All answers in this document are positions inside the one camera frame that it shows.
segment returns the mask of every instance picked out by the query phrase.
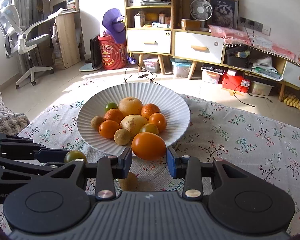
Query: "chair backrest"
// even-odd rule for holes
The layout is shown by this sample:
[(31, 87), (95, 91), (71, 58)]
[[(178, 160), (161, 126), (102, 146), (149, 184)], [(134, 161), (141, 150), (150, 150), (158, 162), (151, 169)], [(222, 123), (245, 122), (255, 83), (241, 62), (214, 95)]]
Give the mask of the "chair backrest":
[(4, 0), (0, 8), (0, 29), (5, 39), (7, 57), (12, 57), (18, 51), (18, 35), (24, 30), (20, 26), (20, 18), (17, 8), (11, 0)]

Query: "cabinet leg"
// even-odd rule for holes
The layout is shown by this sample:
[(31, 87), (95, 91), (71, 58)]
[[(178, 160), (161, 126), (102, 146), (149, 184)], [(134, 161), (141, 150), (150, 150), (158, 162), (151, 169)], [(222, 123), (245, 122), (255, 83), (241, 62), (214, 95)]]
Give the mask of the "cabinet leg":
[(163, 56), (162, 55), (158, 55), (158, 60), (159, 60), (159, 65), (160, 65), (161, 73), (162, 73), (162, 75), (165, 75), (166, 74), (166, 70), (164, 69)]
[(195, 70), (195, 66), (197, 65), (197, 62), (196, 61), (193, 61), (192, 64), (191, 64), (191, 67), (190, 67), (190, 72), (188, 74), (188, 79), (191, 79), (192, 78), (192, 75), (193, 75), (193, 72)]
[(143, 54), (142, 53), (140, 53), (139, 54), (139, 66), (138, 66), (138, 72), (141, 72), (142, 71), (142, 65), (143, 65)]
[(284, 88), (285, 88), (285, 84), (281, 84), (281, 89), (280, 89), (280, 94), (279, 94), (279, 101), (280, 102), (283, 101)]

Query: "plate of fruit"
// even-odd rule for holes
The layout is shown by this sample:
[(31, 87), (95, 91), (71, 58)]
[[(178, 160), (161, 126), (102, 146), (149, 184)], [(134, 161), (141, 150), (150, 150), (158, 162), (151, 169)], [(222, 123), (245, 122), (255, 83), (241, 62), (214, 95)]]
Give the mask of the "plate of fruit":
[(190, 110), (180, 95), (143, 82), (97, 93), (82, 106), (77, 119), (80, 136), (92, 148), (119, 156), (131, 146), (134, 154), (145, 160), (163, 156), (189, 123)]

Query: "chair seat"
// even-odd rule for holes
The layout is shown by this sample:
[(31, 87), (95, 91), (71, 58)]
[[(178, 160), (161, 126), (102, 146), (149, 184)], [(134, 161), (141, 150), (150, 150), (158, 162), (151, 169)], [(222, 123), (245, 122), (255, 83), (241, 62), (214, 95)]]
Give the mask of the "chair seat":
[(26, 46), (29, 47), (29, 46), (32, 46), (32, 45), (35, 45), (35, 44), (40, 44), (41, 42), (44, 42), (44, 41), (47, 41), (50, 39), (50, 35), (49, 34), (43, 34), (43, 35), (40, 35), (36, 38), (33, 38), (29, 41), (26, 41)]

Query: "gray quilt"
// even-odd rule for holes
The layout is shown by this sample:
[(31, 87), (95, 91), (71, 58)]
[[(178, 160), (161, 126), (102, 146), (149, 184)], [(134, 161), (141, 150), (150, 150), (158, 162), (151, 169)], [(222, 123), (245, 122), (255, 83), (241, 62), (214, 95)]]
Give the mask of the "gray quilt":
[(17, 135), (28, 124), (28, 117), (25, 114), (13, 113), (3, 103), (0, 93), (0, 133)]

